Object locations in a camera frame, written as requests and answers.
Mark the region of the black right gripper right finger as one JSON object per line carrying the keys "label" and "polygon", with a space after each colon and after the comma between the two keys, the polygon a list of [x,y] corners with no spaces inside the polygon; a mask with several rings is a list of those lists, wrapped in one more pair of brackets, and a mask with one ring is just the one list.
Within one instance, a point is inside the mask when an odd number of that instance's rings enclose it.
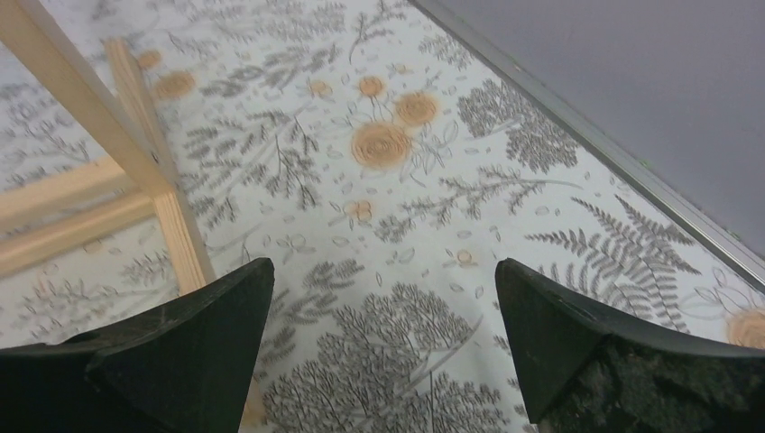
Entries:
{"label": "black right gripper right finger", "polygon": [[497,264],[495,286],[540,431],[763,431],[762,350],[636,318],[513,259]]}

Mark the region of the wooden rack frame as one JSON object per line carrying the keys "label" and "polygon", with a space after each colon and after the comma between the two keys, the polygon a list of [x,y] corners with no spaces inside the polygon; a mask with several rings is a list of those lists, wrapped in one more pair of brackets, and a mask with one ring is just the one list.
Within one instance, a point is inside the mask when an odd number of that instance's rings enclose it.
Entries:
{"label": "wooden rack frame", "polygon": [[121,38],[104,48],[110,90],[38,1],[1,4],[3,45],[101,146],[105,156],[1,197],[1,273],[9,276],[155,217],[181,294],[215,272],[137,61]]}

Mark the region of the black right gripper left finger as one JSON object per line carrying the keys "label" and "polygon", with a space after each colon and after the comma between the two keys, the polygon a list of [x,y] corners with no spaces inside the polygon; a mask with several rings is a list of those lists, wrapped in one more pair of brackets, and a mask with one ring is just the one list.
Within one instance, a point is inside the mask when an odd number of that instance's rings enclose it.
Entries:
{"label": "black right gripper left finger", "polygon": [[2,431],[237,431],[273,287],[258,258],[62,343],[4,349]]}

